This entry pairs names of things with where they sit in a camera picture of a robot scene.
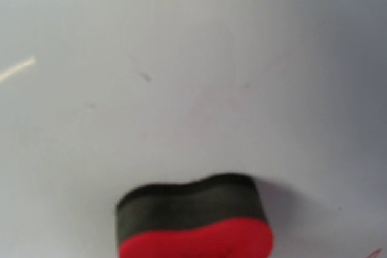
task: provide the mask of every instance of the white surface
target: white surface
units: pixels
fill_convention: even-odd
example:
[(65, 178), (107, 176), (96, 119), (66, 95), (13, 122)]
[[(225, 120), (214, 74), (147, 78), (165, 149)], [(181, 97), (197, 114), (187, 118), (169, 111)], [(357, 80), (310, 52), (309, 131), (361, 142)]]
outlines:
[(0, 257), (115, 257), (121, 195), (231, 170), (272, 257), (387, 247), (386, 45), (386, 0), (0, 0)]

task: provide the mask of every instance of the red foam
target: red foam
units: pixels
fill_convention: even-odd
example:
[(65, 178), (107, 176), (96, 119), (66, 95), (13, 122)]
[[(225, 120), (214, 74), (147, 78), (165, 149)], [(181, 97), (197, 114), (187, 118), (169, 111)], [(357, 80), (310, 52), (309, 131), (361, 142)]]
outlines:
[(193, 230), (155, 230), (125, 240), (120, 258), (267, 258), (270, 227), (259, 219), (232, 218)]

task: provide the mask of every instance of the red mark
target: red mark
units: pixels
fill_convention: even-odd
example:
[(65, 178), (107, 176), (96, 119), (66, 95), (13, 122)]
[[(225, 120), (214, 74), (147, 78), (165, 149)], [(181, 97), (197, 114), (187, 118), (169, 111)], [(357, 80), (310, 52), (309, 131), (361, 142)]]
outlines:
[(378, 249), (372, 252), (369, 256), (367, 256), (367, 258), (376, 258), (380, 255), (381, 252), (382, 252), (382, 249)]

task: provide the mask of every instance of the faint red stain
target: faint red stain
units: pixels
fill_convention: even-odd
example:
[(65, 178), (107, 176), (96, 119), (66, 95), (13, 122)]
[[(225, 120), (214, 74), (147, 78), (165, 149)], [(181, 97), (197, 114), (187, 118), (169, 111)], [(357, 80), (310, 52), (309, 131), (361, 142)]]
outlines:
[(382, 252), (382, 249), (375, 250), (369, 256), (367, 256), (367, 258), (376, 258), (380, 255), (381, 252)]

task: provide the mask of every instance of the red and black eraser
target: red and black eraser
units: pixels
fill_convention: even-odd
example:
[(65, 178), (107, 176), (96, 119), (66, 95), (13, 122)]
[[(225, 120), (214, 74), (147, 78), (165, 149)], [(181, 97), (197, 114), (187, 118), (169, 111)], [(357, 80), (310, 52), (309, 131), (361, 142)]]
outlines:
[(267, 258), (273, 234), (254, 181), (215, 175), (146, 185), (117, 206), (119, 258)]

